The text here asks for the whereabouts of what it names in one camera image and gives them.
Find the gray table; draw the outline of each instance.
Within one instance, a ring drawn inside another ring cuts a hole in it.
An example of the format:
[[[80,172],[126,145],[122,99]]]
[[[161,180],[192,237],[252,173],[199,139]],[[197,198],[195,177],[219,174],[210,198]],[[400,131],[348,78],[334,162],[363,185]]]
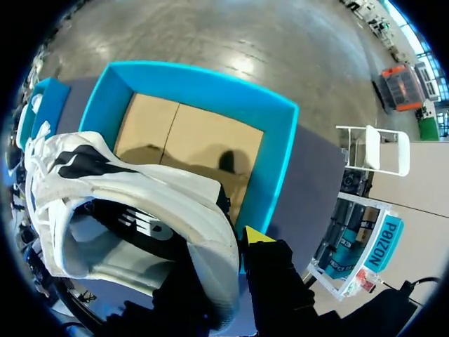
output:
[[[71,86],[57,133],[78,130],[84,108],[96,78],[65,82]],[[288,165],[286,179],[267,234],[284,239],[293,250],[293,263],[302,274],[326,233],[344,172],[340,148],[299,126]],[[152,308],[152,298],[106,281],[82,280],[98,298],[114,306],[125,300]],[[248,283],[240,275],[241,309],[227,336],[255,333],[254,316]]]

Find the concrete floor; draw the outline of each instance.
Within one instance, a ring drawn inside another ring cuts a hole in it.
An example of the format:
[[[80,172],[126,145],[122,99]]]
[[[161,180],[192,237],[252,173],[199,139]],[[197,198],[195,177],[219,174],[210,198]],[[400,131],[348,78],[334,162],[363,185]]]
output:
[[[50,44],[41,77],[99,75],[114,60],[165,60],[260,84],[301,107],[300,123],[338,143],[335,125],[405,129],[371,79],[393,59],[337,0],[94,0]]]

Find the white folding chair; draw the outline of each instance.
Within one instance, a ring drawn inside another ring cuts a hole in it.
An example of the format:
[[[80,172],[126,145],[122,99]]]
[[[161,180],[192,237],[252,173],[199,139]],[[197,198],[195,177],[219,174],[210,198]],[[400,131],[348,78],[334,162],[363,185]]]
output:
[[[405,177],[410,173],[410,139],[407,133],[402,131],[384,130],[380,128],[373,128],[370,125],[366,127],[357,126],[336,126],[339,130],[347,130],[349,135],[348,162],[346,167],[348,169],[356,169],[369,172],[379,172],[392,174],[394,176]],[[351,165],[351,131],[363,131],[362,137],[356,138],[354,165]],[[380,133],[390,133],[397,137],[398,145],[398,171],[384,171],[380,168]],[[365,145],[365,160],[362,166],[357,163],[358,144],[363,141]]]

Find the white frame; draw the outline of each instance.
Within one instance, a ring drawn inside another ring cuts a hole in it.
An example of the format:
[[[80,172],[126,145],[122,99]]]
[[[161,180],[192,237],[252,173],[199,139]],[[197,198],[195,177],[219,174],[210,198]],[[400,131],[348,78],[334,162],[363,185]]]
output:
[[[377,238],[379,237],[380,230],[382,229],[382,224],[384,223],[385,217],[391,214],[392,205],[382,201],[366,199],[363,197],[358,197],[356,195],[347,194],[343,192],[340,192],[338,194],[338,199],[352,201],[357,204],[373,207],[380,210],[379,216],[377,217],[376,224],[373,229],[373,233],[371,233],[370,239],[368,240],[368,243],[366,244],[366,247],[363,250],[362,255],[358,259],[357,264],[352,270],[351,274],[348,277],[346,277],[344,284],[340,288],[336,288],[335,286],[333,286],[330,283],[328,277],[319,272],[319,269],[316,266],[317,261],[315,261],[314,259],[312,259],[312,262],[310,262],[309,266],[307,267],[307,271],[310,272],[317,279],[317,281],[320,282],[327,290],[329,290],[329,292],[331,292],[334,295],[334,297],[336,297],[336,299],[341,301],[346,297],[345,293],[347,292],[347,289],[349,288],[351,283],[356,279],[356,276],[360,271],[360,269],[364,267],[365,262],[368,259],[368,256],[370,255],[371,250],[377,241]]]

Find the window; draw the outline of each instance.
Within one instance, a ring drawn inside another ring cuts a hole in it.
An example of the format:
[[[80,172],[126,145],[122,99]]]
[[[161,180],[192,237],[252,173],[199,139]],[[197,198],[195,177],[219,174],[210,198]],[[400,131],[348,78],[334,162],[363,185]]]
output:
[[[410,28],[412,29],[412,31],[414,31],[415,33],[418,33],[418,29],[416,29],[415,25],[412,23],[408,23],[410,25]]]
[[[407,25],[406,19],[403,17],[403,15],[396,9],[396,7],[393,6],[393,4],[390,1],[385,1],[385,6],[387,7],[388,13],[390,13],[393,20],[399,25]]]
[[[427,53],[428,51],[430,51],[430,47],[429,44],[426,41],[421,41],[421,46],[424,49],[424,51]]]
[[[449,96],[447,87],[440,85],[440,86],[438,86],[438,88],[440,89],[440,95],[441,95],[442,99],[446,100],[447,97]]]
[[[444,77],[440,77],[437,81],[438,81],[438,87],[440,88],[440,92],[449,91],[446,79]]]
[[[447,137],[449,134],[449,114],[447,112],[437,112],[436,120],[438,122],[438,129],[440,136]]]
[[[401,28],[402,32],[406,36],[408,42],[412,46],[413,50],[416,54],[421,54],[424,52],[423,47],[421,46],[420,40],[416,37],[415,33],[410,28],[410,25],[406,25]]]

